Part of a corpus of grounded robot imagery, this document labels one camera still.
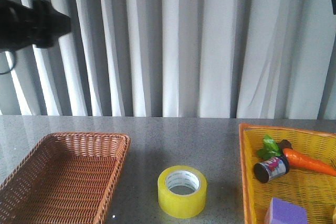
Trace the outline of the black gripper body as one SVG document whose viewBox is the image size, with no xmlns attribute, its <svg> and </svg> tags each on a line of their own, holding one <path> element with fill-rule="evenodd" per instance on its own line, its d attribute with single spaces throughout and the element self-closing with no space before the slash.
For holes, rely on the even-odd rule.
<svg viewBox="0 0 336 224">
<path fill-rule="evenodd" d="M 33 10 L 37 15 L 33 26 L 34 42 L 37 48 L 53 47 L 55 42 L 71 32 L 70 17 L 57 11 L 46 0 L 33 0 Z"/>
</svg>

